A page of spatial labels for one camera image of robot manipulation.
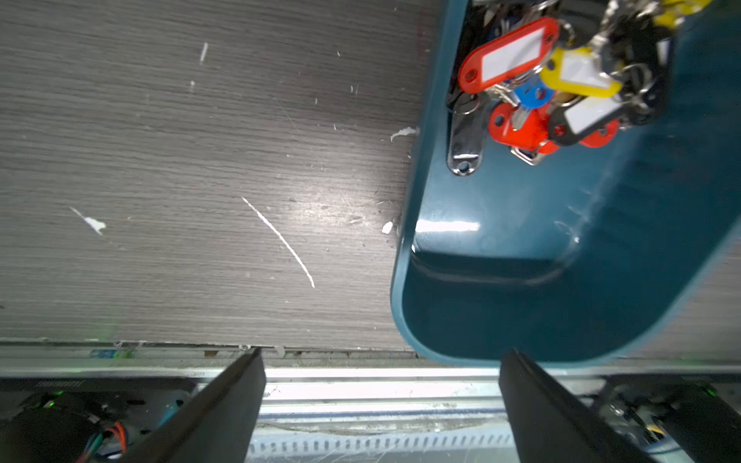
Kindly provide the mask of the teal plastic storage box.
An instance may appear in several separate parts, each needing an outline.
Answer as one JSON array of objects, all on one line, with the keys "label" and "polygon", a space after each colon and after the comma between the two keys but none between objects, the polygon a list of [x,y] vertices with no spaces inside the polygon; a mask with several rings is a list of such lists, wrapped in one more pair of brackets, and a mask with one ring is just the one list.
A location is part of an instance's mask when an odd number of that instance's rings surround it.
[{"label": "teal plastic storage box", "polygon": [[390,304],[437,362],[496,366],[518,349],[573,368],[663,328],[740,232],[740,5],[681,33],[669,111],[606,147],[530,167],[488,141],[448,167],[447,96],[469,11],[444,10],[413,149]]}]

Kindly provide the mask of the blue tag key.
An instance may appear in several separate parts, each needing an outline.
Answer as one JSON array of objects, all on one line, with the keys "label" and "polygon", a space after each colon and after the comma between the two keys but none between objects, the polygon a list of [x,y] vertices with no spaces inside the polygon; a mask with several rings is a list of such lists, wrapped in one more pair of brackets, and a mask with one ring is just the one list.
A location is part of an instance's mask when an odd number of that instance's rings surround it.
[{"label": "blue tag key", "polygon": [[547,87],[539,76],[533,76],[523,82],[514,91],[518,104],[511,116],[511,123],[515,131],[524,127],[530,113],[548,106],[556,92]]}]

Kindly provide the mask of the black tag key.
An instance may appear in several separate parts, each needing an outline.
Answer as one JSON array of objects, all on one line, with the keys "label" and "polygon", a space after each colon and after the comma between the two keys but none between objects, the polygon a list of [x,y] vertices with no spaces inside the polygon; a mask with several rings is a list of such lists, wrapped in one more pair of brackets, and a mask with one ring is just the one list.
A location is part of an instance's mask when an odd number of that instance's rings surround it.
[{"label": "black tag key", "polygon": [[587,96],[567,107],[558,107],[550,115],[547,133],[550,141],[561,147],[579,143],[600,127],[619,119],[626,104],[619,98]]}]

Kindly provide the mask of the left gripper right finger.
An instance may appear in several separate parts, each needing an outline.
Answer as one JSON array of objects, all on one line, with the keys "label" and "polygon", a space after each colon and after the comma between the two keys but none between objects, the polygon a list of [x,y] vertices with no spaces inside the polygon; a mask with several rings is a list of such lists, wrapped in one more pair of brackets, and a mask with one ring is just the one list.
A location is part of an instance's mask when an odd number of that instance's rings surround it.
[{"label": "left gripper right finger", "polygon": [[650,462],[517,350],[501,362],[499,387],[521,462]]}]

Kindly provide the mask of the yellow tag key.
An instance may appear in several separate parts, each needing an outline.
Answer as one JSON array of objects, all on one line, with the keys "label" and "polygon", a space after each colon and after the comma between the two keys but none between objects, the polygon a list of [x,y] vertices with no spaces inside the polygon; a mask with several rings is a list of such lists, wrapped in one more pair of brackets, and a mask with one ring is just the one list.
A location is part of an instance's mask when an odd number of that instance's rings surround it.
[{"label": "yellow tag key", "polygon": [[541,71],[540,79],[554,91],[577,96],[611,98],[623,88],[623,83],[598,69],[596,58],[585,47],[556,48]]}]

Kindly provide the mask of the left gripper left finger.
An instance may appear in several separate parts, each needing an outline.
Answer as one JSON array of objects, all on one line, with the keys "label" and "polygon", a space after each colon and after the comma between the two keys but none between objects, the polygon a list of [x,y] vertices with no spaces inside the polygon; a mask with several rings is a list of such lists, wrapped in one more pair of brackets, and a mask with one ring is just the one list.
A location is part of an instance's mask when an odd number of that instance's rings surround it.
[{"label": "left gripper left finger", "polygon": [[262,351],[244,354],[123,462],[243,462],[266,389]]}]

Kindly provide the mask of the red tag key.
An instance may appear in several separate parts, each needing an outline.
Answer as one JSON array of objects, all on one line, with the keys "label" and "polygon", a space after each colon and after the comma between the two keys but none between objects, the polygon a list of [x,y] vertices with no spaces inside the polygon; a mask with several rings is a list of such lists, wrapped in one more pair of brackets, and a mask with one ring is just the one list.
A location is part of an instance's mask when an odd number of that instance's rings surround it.
[{"label": "red tag key", "polygon": [[478,94],[534,69],[553,50],[559,36],[559,21],[542,17],[476,48],[459,68],[459,88]]}]

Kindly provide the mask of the pile of keys in box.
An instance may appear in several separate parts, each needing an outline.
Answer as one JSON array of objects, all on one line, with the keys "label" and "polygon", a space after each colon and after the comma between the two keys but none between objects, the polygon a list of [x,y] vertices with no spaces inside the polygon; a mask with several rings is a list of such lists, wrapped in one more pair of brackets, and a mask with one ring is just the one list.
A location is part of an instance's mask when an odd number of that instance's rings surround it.
[{"label": "pile of keys in box", "polygon": [[677,33],[702,1],[471,1],[447,96],[459,177],[493,141],[528,165],[599,149],[668,106]]}]

